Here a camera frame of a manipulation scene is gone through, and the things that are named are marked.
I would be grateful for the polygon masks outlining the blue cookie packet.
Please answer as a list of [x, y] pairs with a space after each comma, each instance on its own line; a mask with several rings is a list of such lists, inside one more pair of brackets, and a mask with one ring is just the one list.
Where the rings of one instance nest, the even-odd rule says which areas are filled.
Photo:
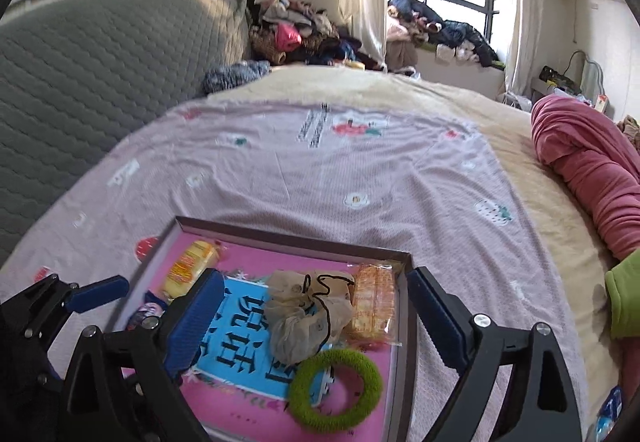
[[142, 303], [128, 318], [126, 329], [132, 330], [141, 326], [149, 317], [161, 317], [167, 308], [168, 304], [165, 300], [148, 290], [143, 296]]

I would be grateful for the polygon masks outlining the yellow packaged cake snack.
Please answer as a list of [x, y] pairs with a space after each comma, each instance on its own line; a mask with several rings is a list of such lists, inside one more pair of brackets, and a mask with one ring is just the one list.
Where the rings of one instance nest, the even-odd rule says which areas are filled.
[[197, 240], [180, 254], [169, 269], [162, 287], [167, 302], [186, 295], [206, 269], [214, 266], [221, 255], [221, 246]]

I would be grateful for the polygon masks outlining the orange cracker packet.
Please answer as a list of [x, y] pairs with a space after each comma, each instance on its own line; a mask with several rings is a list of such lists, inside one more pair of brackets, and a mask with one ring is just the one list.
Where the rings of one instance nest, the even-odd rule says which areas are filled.
[[353, 344], [397, 341], [396, 273], [385, 263], [360, 264], [352, 287], [352, 319], [346, 334]]

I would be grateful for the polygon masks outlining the beige mesh scrunchie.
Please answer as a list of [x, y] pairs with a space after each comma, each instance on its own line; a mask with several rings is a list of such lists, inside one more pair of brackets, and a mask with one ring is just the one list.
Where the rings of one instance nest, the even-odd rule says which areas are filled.
[[354, 278], [345, 272], [276, 271], [267, 279], [264, 318], [272, 356], [296, 365], [329, 347], [352, 319]]

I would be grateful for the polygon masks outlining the small candy wrapper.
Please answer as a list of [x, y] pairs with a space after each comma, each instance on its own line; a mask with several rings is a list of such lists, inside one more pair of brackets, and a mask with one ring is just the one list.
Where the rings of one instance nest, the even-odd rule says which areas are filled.
[[615, 427], [623, 411], [623, 391], [620, 386], [611, 389], [599, 410], [594, 425], [594, 440], [603, 442]]

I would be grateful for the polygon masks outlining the beige bed blanket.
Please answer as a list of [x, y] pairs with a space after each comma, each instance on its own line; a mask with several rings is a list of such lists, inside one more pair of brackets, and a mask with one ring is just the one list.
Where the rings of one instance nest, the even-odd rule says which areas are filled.
[[279, 67], [265, 78], [216, 97], [238, 102], [327, 102], [474, 122], [495, 151], [560, 273], [582, 345], [588, 380], [587, 419], [596, 418], [620, 378], [620, 353], [608, 336], [604, 289], [604, 274], [616, 262], [564, 182], [538, 162], [528, 113], [474, 90], [396, 74], [316, 66]]

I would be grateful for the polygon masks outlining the dark shallow box tray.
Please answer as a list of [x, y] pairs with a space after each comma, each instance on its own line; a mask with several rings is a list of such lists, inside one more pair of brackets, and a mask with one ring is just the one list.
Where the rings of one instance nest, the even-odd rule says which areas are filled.
[[351, 350], [382, 380], [378, 405], [337, 441], [401, 441], [416, 376], [416, 315], [408, 254], [176, 217], [160, 238], [139, 241], [139, 269], [110, 324], [122, 330], [163, 312], [170, 285], [206, 259], [224, 298], [183, 377], [181, 391], [214, 441], [313, 441], [288, 395], [300, 364]]

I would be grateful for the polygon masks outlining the grey quilted headboard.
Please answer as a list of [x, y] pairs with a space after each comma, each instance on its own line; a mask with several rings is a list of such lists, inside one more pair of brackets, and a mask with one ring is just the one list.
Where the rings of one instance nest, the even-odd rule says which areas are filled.
[[61, 0], [1, 28], [1, 253], [122, 139], [248, 52], [248, 0]]

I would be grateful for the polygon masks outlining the pink floral bedsheet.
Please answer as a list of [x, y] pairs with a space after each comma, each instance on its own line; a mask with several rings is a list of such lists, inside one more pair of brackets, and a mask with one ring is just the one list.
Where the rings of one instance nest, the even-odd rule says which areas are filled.
[[[176, 217], [408, 254], [416, 376], [401, 441], [426, 441], [459, 380], [410, 301], [407, 275], [417, 267], [500, 326], [550, 325], [582, 427], [584, 366], [558, 271], [475, 125], [329, 105], [182, 105], [122, 139], [32, 225], [2, 267], [2, 300], [50, 275], [78, 287], [122, 276], [129, 295], [137, 244], [160, 238]], [[62, 377], [86, 327], [127, 330], [108, 324], [128, 295], [70, 315], [49, 349]], [[470, 441], [491, 441], [510, 373], [498, 371]], [[314, 441], [336, 441], [381, 392], [369, 361], [320, 352], [299, 365], [288, 407]]]

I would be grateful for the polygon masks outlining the pink green blanket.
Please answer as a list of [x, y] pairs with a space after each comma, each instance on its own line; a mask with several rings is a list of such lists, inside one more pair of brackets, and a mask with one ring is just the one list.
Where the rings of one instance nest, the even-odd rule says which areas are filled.
[[639, 392], [639, 153], [603, 113], [559, 95], [534, 105], [532, 139], [538, 160], [565, 182], [617, 261], [605, 290], [630, 400]]

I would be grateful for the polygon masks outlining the blue knitted item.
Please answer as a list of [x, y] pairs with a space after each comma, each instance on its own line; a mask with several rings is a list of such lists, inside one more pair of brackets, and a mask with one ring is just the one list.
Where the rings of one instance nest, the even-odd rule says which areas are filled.
[[271, 72], [271, 66], [265, 60], [243, 60], [229, 66], [218, 66], [205, 73], [203, 93], [205, 95], [232, 90], [250, 82], [262, 79]]

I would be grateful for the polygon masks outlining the clothes pile by headboard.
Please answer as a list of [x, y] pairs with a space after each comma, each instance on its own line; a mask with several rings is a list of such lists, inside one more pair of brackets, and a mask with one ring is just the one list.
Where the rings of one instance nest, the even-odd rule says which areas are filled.
[[312, 64], [383, 71], [359, 38], [334, 24], [325, 9], [297, 0], [246, 0], [253, 54], [273, 66]]

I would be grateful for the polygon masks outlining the clothes pile on windowsill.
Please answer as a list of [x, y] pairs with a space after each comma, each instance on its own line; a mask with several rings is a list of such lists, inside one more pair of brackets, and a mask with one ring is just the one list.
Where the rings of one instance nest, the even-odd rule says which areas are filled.
[[506, 68], [476, 27], [467, 22], [442, 19], [421, 1], [389, 0], [387, 15], [408, 31], [410, 41], [416, 46], [427, 43], [435, 52], [452, 50], [455, 58], [476, 61], [484, 68]]

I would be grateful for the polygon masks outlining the right white curtain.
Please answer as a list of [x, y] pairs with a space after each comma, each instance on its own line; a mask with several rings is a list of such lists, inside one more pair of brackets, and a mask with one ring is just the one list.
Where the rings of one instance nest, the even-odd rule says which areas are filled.
[[534, 70], [544, 0], [512, 0], [512, 36], [506, 56], [506, 91], [524, 96]]

